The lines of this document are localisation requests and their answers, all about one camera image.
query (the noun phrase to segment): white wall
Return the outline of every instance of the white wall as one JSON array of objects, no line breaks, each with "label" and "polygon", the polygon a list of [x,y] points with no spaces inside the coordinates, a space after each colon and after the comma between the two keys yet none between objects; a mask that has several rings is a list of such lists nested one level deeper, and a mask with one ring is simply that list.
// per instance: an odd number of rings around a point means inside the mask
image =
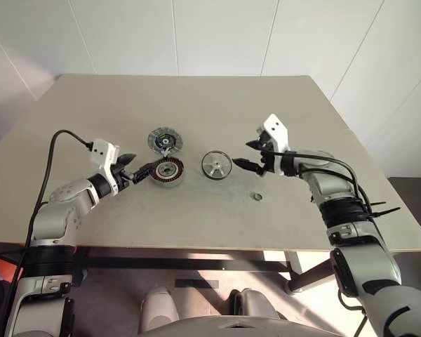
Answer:
[{"label": "white wall", "polygon": [[421,0],[0,0],[0,138],[63,73],[308,74],[421,176]]}]

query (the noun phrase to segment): gray floor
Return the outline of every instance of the gray floor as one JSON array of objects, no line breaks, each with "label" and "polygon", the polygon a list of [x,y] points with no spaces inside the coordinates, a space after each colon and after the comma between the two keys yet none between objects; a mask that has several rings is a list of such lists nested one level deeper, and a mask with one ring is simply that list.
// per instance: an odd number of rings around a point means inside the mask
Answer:
[{"label": "gray floor", "polygon": [[[421,179],[392,178],[391,182],[421,224]],[[151,249],[94,249],[92,254],[150,257],[209,257],[216,258],[214,251],[158,251]],[[262,259],[262,252],[222,251],[218,258]],[[401,268],[403,283],[421,289],[421,253],[400,253],[396,260]],[[178,279],[206,279],[212,287],[195,289],[175,287]],[[75,336],[135,336],[138,332],[140,304],[145,294],[155,286],[165,286],[172,293],[180,318],[229,313],[228,296],[232,289],[250,287],[263,292],[285,317],[322,329],[351,336],[360,320],[353,316],[337,316],[334,300],[334,316],[327,315],[326,293],[336,298],[335,282],[320,289],[305,291],[298,296],[288,296],[282,290],[281,275],[249,272],[194,272],[157,270],[88,270],[81,288],[73,288],[75,299]],[[361,336],[373,336],[368,329]]]}]

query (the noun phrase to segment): gray table surface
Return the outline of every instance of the gray table surface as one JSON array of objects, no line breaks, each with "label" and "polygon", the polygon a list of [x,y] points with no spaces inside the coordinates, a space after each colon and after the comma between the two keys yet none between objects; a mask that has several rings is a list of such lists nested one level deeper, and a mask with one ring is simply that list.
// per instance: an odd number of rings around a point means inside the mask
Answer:
[{"label": "gray table surface", "polygon": [[[169,126],[184,140],[176,155],[185,164],[182,184],[163,189],[145,180],[103,199],[79,228],[78,245],[327,251],[326,228],[305,182],[237,167],[220,181],[201,172],[211,150],[258,160],[244,144],[271,113],[288,127],[293,149],[332,153],[354,167],[371,201],[402,207],[377,220],[390,250],[421,251],[421,227],[309,77],[62,76],[0,142],[0,242],[25,240],[58,129],[136,153],[135,170],[159,158],[147,146],[148,133]],[[46,199],[94,173],[82,146],[58,139]],[[254,192],[263,200],[253,200]]]}]

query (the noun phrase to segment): robotic arm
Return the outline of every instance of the robotic arm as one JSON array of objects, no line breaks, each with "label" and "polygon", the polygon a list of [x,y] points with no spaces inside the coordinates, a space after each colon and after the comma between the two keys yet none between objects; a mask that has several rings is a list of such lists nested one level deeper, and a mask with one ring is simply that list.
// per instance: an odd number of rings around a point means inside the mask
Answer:
[{"label": "robotic arm", "polygon": [[34,219],[5,336],[71,335],[74,301],[66,294],[72,285],[76,231],[103,197],[118,194],[130,181],[139,183],[156,165],[129,173],[125,166],[135,154],[118,157],[119,147],[101,139],[95,139],[90,150],[97,173],[55,190]]},{"label": "robotic arm", "polygon": [[290,151],[287,129],[274,114],[258,133],[247,145],[261,151],[264,166],[246,159],[234,163],[259,175],[306,181],[334,246],[330,260],[341,292],[359,300],[378,336],[421,336],[421,291],[401,285],[398,265],[373,220],[397,209],[373,213],[364,191],[363,200],[359,196],[354,172],[329,154]]}]

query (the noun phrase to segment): table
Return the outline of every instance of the table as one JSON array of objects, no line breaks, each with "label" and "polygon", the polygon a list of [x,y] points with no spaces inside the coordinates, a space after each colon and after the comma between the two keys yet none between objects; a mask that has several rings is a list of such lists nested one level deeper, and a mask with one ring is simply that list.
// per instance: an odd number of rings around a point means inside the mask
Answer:
[{"label": "table", "polygon": [[[306,76],[60,77],[0,142],[0,242],[25,240],[48,144],[58,129],[119,144],[121,154],[136,153],[130,166],[135,171],[159,158],[148,148],[148,133],[169,126],[184,140],[176,154],[185,164],[182,184],[163,189],[145,180],[104,199],[80,227],[78,245],[327,251],[326,228],[305,182],[261,178],[238,167],[219,181],[201,172],[201,158],[211,150],[258,160],[258,152],[244,144],[271,113],[288,127],[293,149],[332,153],[354,168],[371,201],[401,207],[377,220],[391,251],[421,251],[421,227]],[[46,198],[58,186],[93,175],[88,160],[82,146],[60,137]],[[253,192],[263,200],[255,201]]]}]

